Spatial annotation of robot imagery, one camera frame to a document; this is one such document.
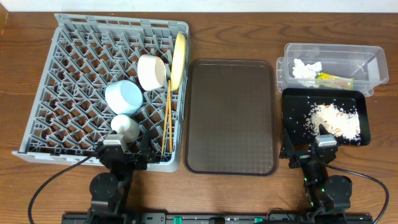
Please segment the wooden chopstick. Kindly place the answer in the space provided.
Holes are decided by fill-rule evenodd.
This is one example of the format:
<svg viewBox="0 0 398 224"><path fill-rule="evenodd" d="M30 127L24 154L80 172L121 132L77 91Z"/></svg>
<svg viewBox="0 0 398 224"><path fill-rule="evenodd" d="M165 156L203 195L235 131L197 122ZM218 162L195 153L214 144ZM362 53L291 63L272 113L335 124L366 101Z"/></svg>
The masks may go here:
<svg viewBox="0 0 398 224"><path fill-rule="evenodd" d="M170 80L168 80L168 89L167 89L167 102L165 107L165 118L164 118L164 128L163 128L163 136L162 136L162 148L161 148L161 158L164 156L165 148L166 148L166 137L167 137L167 124L170 118L170 104L171 104L171 93L170 93Z"/></svg>
<svg viewBox="0 0 398 224"><path fill-rule="evenodd" d="M169 152L173 151L173 138L172 138L172 96L171 96L171 81L168 80L168 111L169 111Z"/></svg>

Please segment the white pink bowl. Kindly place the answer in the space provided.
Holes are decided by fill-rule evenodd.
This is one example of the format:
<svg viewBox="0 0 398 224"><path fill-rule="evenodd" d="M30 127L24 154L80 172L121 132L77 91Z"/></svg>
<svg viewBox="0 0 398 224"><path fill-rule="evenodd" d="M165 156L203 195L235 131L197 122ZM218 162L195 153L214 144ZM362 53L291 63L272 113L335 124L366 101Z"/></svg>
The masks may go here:
<svg viewBox="0 0 398 224"><path fill-rule="evenodd" d="M145 91L162 88L166 80L165 64L160 57L142 55L137 63L137 75Z"/></svg>

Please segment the blue bowl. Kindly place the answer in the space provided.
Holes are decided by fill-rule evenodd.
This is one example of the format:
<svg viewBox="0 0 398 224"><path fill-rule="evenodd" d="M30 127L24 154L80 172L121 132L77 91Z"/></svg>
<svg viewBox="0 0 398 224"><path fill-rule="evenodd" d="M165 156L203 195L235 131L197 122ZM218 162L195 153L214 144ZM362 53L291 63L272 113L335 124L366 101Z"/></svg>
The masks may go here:
<svg viewBox="0 0 398 224"><path fill-rule="evenodd" d="M143 94L132 81L121 80L106 87L105 100L114 113L132 116L142 106Z"/></svg>

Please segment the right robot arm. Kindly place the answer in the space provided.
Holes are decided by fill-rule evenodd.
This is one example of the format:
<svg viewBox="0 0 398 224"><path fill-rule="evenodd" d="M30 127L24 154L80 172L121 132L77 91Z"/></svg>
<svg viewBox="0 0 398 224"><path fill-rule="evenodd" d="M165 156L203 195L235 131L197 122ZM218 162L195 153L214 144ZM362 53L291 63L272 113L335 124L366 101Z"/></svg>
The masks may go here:
<svg viewBox="0 0 398 224"><path fill-rule="evenodd" d="M351 207L353 184L344 175L329 175L326 166L336 158L338 143L320 125L320 134L306 151L296 151L288 131L283 131L279 157L289 160L291 169L303 172L306 197L313 207L305 214L310 223L348 223L345 211Z"/></svg>

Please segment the white cup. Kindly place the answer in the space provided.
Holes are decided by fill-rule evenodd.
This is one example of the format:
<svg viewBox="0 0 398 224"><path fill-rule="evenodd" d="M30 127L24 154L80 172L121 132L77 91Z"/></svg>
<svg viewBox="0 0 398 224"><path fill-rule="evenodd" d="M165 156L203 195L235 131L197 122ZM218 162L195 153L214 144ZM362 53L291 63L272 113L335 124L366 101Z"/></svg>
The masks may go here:
<svg viewBox="0 0 398 224"><path fill-rule="evenodd" d="M111 121L111 129L124 136L126 142L133 142L139 137L139 125L124 114L115 116Z"/></svg>

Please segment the food scraps pile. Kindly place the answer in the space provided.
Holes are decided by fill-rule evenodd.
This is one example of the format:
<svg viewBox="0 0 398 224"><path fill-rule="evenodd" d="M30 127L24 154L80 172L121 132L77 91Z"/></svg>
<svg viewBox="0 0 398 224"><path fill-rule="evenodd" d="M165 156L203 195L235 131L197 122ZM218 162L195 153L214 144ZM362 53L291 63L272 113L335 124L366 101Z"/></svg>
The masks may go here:
<svg viewBox="0 0 398 224"><path fill-rule="evenodd" d="M343 142L361 140L359 113L356 108L345 110L334 103L314 104L303 117L305 129L313 136L320 135L320 125L322 125L327 133L335 138L342 138Z"/></svg>

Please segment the white tissue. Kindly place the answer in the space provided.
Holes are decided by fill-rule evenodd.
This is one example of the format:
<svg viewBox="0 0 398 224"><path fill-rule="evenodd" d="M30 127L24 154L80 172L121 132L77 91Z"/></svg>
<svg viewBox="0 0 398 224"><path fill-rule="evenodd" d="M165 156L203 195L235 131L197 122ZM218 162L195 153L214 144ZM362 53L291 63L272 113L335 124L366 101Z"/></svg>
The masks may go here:
<svg viewBox="0 0 398 224"><path fill-rule="evenodd" d="M322 63L304 64L300 59L294 59L294 67L292 75L298 79L303 86L310 88L318 88L319 84L315 81L316 77L322 70Z"/></svg>

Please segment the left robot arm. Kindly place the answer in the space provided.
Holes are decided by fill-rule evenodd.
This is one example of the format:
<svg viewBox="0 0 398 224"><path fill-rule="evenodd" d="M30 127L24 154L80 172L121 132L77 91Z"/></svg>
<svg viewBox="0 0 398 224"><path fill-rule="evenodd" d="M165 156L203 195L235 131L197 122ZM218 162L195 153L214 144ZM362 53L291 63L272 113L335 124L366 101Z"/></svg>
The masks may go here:
<svg viewBox="0 0 398 224"><path fill-rule="evenodd" d="M109 171L98 174L90 183L91 207L86 223L139 222L139 215L127 209L126 202L134 171L146 170L148 163L155 162L150 144L150 134L146 133L139 145L142 154L129 157L124 136L113 131L96 145L96 158Z"/></svg>

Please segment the yellow plate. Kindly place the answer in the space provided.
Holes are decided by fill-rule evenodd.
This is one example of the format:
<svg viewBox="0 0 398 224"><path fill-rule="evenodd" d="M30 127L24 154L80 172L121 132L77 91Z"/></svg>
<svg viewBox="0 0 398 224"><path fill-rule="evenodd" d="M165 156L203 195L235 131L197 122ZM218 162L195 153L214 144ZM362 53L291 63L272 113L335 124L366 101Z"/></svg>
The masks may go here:
<svg viewBox="0 0 398 224"><path fill-rule="evenodd" d="M179 88L185 64L186 38L182 33L177 34L175 41L174 54L172 57L172 71L170 76L170 90L175 91Z"/></svg>

